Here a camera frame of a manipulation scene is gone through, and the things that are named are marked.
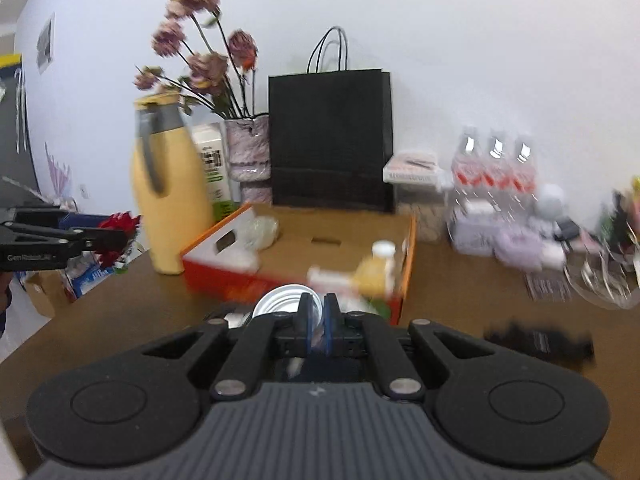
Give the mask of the white round jar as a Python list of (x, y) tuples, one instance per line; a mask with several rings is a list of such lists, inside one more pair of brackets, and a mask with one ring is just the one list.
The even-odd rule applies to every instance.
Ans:
[(257, 301), (252, 317), (275, 314), (278, 312), (295, 313), (303, 294), (311, 298), (311, 317), (316, 324), (322, 320), (322, 303), (320, 296), (310, 287), (303, 284), (285, 284), (269, 292)]

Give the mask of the alpaca plush toy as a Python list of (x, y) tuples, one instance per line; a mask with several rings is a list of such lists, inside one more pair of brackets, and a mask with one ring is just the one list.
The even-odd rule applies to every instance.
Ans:
[(395, 290), (395, 260), (370, 256), (352, 272), (337, 272), (312, 266), (307, 272), (311, 288), (326, 292), (346, 292), (369, 298), (388, 298)]

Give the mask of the red flower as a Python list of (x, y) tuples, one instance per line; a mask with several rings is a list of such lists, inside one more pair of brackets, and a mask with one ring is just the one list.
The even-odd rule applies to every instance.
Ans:
[(102, 269), (112, 268), (126, 254), (138, 234), (140, 222), (140, 216), (126, 211), (112, 214), (99, 224), (99, 243), (94, 252)]

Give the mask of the green ball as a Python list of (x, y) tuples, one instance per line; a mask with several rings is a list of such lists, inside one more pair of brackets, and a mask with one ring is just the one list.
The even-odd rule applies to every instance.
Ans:
[(247, 220), (238, 229), (238, 237), (247, 250), (260, 252), (271, 247), (279, 237), (279, 221), (270, 216)]

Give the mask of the blue white paper bags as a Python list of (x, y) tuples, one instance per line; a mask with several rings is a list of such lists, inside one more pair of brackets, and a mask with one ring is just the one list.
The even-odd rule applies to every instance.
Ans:
[(88, 254), (70, 259), (63, 271), (63, 278), (70, 294), (78, 299), (113, 273), (113, 269), (103, 269), (99, 261)]

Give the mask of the red cardboard box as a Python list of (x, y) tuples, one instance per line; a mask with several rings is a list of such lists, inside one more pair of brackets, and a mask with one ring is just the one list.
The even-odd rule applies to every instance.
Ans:
[[(259, 217), (279, 223), (274, 243), (249, 250), (241, 229)], [(308, 283), (308, 270), (351, 274), (371, 255), (378, 240), (395, 244), (394, 290), (375, 298), (382, 317), (400, 321), (416, 252), (416, 219), (406, 214), (365, 210), (299, 209), (244, 205), (205, 231), (181, 252), (190, 289), (219, 300), (256, 304), (266, 292), (286, 284)]]

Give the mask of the yellow thermos jug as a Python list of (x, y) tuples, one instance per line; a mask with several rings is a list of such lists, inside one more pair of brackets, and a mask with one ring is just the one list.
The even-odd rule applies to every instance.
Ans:
[(215, 223), (201, 155), (180, 112), (177, 92), (134, 102), (131, 163), (134, 199), (156, 272), (183, 272), (181, 253)]

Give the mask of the decorated tin box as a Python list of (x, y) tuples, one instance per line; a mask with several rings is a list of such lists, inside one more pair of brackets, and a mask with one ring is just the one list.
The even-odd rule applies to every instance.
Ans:
[(495, 238), (505, 226), (499, 216), (468, 217), (460, 208), (454, 208), (448, 222), (451, 245), (463, 255), (491, 257)]

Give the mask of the clear container with white lid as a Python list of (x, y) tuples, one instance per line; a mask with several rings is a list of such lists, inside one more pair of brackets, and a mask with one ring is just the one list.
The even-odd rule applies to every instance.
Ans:
[(393, 154), (383, 168), (383, 181), (394, 190), (398, 214), (416, 218), (416, 238), (437, 243), (445, 231), (446, 190), (444, 170), (436, 154), (402, 152)]

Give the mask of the purple scrunchie towel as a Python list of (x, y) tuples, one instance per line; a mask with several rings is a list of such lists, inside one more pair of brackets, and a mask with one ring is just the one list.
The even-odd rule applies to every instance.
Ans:
[(539, 271), (541, 262), (542, 239), (528, 231), (501, 231), (494, 241), (496, 258), (509, 268), (522, 271)]

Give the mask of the purple ribbed vase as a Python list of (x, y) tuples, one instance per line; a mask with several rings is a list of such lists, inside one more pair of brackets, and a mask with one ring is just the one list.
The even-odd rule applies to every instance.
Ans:
[(269, 116), (224, 123), (228, 175), (239, 185), (242, 203), (272, 204)]

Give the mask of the black paper bag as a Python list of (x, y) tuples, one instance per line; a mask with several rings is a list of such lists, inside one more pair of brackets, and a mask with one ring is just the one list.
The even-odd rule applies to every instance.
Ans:
[(306, 72), (269, 79), (272, 202), (277, 206), (392, 212), (383, 181), (393, 156), (390, 74), (350, 70), (344, 29), (337, 33), (337, 70), (322, 72), (323, 35)]

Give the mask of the left water bottle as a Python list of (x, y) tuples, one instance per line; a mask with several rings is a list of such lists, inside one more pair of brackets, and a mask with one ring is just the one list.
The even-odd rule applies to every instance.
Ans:
[(477, 198), (483, 182), (480, 139), (477, 128), (465, 126), (451, 162), (454, 181), (454, 203), (461, 205), (467, 198)]

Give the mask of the water bottle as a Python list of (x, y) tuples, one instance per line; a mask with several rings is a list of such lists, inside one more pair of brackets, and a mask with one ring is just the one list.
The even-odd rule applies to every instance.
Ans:
[(511, 182), (514, 200), (521, 208), (529, 211), (537, 187), (537, 166), (535, 150), (529, 136), (520, 136), (514, 144), (511, 160)]
[(483, 181), (488, 197), (502, 212), (508, 209), (511, 168), (506, 158), (506, 134), (491, 130), (483, 155)]
[(451, 162), (454, 181), (454, 203), (461, 205), (467, 198), (477, 198), (483, 182), (480, 139), (477, 128), (465, 126)]

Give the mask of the milk carton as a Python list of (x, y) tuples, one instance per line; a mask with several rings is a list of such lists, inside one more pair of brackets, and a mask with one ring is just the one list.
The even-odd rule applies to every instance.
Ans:
[(232, 214), (235, 208), (220, 125), (194, 126), (192, 139), (200, 152), (205, 169), (207, 196), (213, 208), (214, 219), (218, 222)]

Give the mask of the dark coaster card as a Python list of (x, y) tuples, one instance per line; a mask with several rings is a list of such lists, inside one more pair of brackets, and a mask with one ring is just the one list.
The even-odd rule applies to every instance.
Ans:
[(572, 290), (562, 274), (527, 273), (525, 285), (534, 301), (567, 302), (572, 299)]

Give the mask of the middle water bottle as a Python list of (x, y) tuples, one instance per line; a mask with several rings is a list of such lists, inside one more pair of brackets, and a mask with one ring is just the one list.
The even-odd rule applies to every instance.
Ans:
[(506, 134), (491, 130), (483, 155), (483, 181), (488, 197), (502, 212), (508, 209), (511, 168), (506, 158)]

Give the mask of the right water bottle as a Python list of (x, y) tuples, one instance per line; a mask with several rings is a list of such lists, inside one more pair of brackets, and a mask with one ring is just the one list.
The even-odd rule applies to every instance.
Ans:
[(537, 187), (537, 166), (535, 150), (529, 136), (520, 136), (514, 144), (511, 160), (511, 182), (514, 200), (521, 208), (529, 211)]

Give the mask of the black glove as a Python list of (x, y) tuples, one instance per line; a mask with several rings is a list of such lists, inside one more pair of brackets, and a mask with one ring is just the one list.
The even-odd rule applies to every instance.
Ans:
[(572, 335), (560, 326), (526, 324), (511, 320), (492, 324), (484, 339), (518, 353), (581, 373), (597, 365), (590, 333)]

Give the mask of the white round speaker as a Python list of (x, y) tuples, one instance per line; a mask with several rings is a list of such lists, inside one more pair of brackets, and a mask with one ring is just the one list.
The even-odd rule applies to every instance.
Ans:
[(557, 184), (543, 184), (536, 192), (535, 216), (546, 221), (563, 217), (566, 209), (564, 190)]

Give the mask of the dried pink flowers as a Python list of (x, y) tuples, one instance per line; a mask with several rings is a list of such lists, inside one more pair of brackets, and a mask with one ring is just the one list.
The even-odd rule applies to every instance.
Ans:
[(243, 29), (224, 31), (221, 0), (167, 0), (151, 48), (158, 58), (181, 61), (183, 70), (171, 75), (160, 66), (138, 67), (138, 90), (175, 93), (186, 114), (199, 106), (223, 120), (257, 116), (258, 47)]

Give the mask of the snack packet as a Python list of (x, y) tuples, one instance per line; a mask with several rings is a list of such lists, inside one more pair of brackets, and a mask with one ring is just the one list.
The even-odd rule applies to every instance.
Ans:
[(632, 242), (639, 238), (639, 177), (631, 178), (629, 191), (615, 191), (613, 197), (614, 240), (620, 244)]

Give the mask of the wall picture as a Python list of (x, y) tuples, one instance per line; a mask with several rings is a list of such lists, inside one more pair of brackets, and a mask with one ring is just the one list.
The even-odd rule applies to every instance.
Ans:
[(37, 68), (38, 72), (42, 74), (53, 61), (53, 34), (54, 34), (54, 19), (55, 15), (52, 14), (50, 18), (43, 25), (41, 32), (37, 39)]

